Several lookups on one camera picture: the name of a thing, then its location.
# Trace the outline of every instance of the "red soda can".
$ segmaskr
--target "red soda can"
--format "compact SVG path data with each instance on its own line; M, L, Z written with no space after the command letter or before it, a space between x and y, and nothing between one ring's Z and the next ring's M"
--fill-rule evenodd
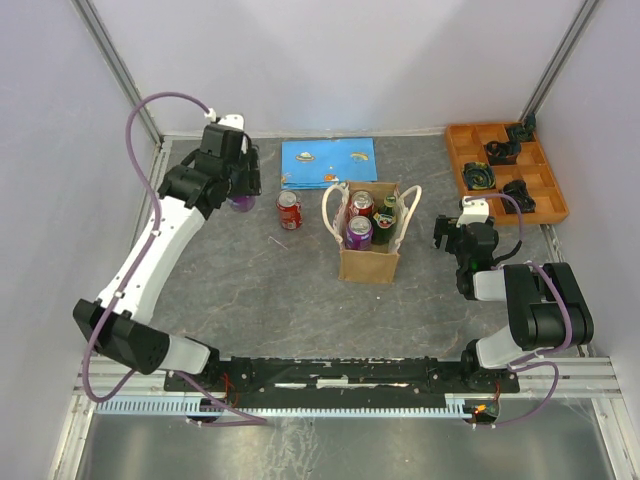
M371 217L373 215L373 197L369 192L361 190L351 196L349 204L349 218Z
M302 215L300 214L300 199L295 192L283 190L278 195L276 207L280 212L280 225L286 230L295 230L302 225Z

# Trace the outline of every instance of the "orange tray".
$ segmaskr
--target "orange tray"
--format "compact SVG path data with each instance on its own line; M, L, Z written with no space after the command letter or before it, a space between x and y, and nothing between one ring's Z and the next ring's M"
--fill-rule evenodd
M492 140L508 141L509 137L505 127L511 125L517 125L517 123L473 123L447 127L445 132L447 149L460 196L498 193L510 181L521 179L526 182L529 195L536 201L536 211L523 214L525 223L562 222L569 215L569 209L535 132L533 142L520 144L522 151L516 158L515 165L491 167L496 177L496 188L488 190L469 190L467 188L462 176L464 164L469 162L488 164L489 159L484 146ZM506 213L501 199L491 198L487 201L491 215L496 219L496 225L518 224L518 216L515 213Z

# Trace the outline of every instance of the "gray floor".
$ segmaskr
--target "gray floor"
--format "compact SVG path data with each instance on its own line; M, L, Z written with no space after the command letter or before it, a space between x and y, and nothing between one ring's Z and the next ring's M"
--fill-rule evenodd
M529 402L503 401L506 415ZM94 416L78 480L613 479L589 400L473 431L460 420L272 419L198 429L181 418Z
M282 141L255 143L262 196L249 213L214 212L169 277L155 327L213 345L223 356L455 358L470 340L506 324L504 304L469 302L457 292L455 258L431 247L436 216L458 214L442 136L375 139L379 180L423 188L395 283L384 286L338 280L338 246L320 214L322 191L302 192L301 229L280 228ZM170 165L197 146L175 141ZM338 202L336 195L330 212ZM498 249L509 251L517 229L499 230ZM526 228L514 261L528 259L548 260L537 226Z

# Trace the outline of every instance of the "blue placemat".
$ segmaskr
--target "blue placemat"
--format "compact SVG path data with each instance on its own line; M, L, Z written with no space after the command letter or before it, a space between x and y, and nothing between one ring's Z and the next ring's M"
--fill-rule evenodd
M327 188L337 182L378 180L372 138L282 143L282 188Z

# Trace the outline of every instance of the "paper bag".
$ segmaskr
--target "paper bag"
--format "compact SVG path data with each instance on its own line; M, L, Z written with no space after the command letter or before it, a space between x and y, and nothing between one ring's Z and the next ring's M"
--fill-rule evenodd
M395 195L398 199L396 209L397 227L393 237L388 244L372 245L370 251L347 250L343 239L346 230L347 208L350 195L360 190L371 193L376 209L382 205L387 195ZM333 218L333 222L329 223L327 200L333 191L339 191L341 193L342 201ZM414 192L415 198L411 204L411 208L407 208L405 199ZM398 250L404 240L409 222L420 201L421 195L422 188L418 185L409 188L402 195L399 195L398 184L382 182L347 182L332 185L325 191L322 198L322 218L325 226L340 247L340 280L357 283L393 282L396 266L400 258Z

